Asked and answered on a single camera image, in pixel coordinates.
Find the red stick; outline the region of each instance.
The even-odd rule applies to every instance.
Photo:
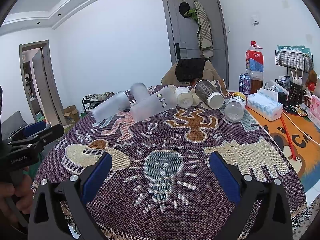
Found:
[[[289,146],[290,146],[292,158],[293,158],[295,161],[297,161],[297,160],[296,160],[296,155],[294,154],[294,151],[293,151],[293,146],[292,146],[292,142],[291,142],[291,137],[290,137],[290,134],[288,133],[288,129],[287,129],[286,125],[285,125],[285,122],[284,122],[284,120],[283,120],[282,115],[280,116],[280,119],[281,119],[281,122],[282,122],[282,124],[283,124],[283,128],[284,128],[284,130],[285,130],[285,134],[287,135],[287,138],[288,138],[288,142],[289,142]]]

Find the gray door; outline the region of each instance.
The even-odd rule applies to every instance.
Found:
[[[198,24],[191,17],[182,17],[179,12],[179,5],[182,1],[187,2],[191,9],[194,8],[194,0],[163,0],[172,65],[174,65],[179,58],[201,57],[198,38],[196,36]],[[225,80],[228,87],[228,46],[219,0],[198,1],[204,7],[204,11],[210,22],[213,44],[213,57],[210,58],[210,61],[219,76]]]
[[[51,125],[56,125],[60,123],[60,119],[58,118],[48,87],[48,81],[44,70],[42,48],[32,58],[32,63],[38,86],[37,90],[41,98],[46,118],[48,119],[47,121]]]

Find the human hand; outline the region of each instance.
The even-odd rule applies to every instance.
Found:
[[[8,207],[5,197],[16,195],[20,200],[16,203],[16,207],[23,214],[29,214],[33,201],[33,191],[31,189],[32,180],[29,175],[23,175],[22,182],[17,188],[11,183],[0,182],[0,210],[12,225],[17,225],[18,219],[13,211]]]

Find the door handle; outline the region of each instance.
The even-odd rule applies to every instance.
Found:
[[[176,43],[175,45],[176,45],[177,58],[181,58],[180,49],[187,49],[187,48],[180,48],[179,43]]]

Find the blue gripper pad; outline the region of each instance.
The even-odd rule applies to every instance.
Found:
[[[28,125],[24,130],[23,130],[23,135],[25,137],[29,137],[37,132],[40,132],[42,130],[44,130],[47,127],[47,124],[45,123],[45,121],[40,121],[40,122],[36,122],[33,123],[31,125]]]
[[[210,155],[209,163],[228,200],[238,204],[241,199],[240,185],[231,172],[214,152]]]
[[[103,181],[111,170],[111,155],[107,153],[101,158],[98,160],[99,163],[95,164],[95,169],[91,172],[90,176],[83,184],[81,202],[84,205],[94,200]]]

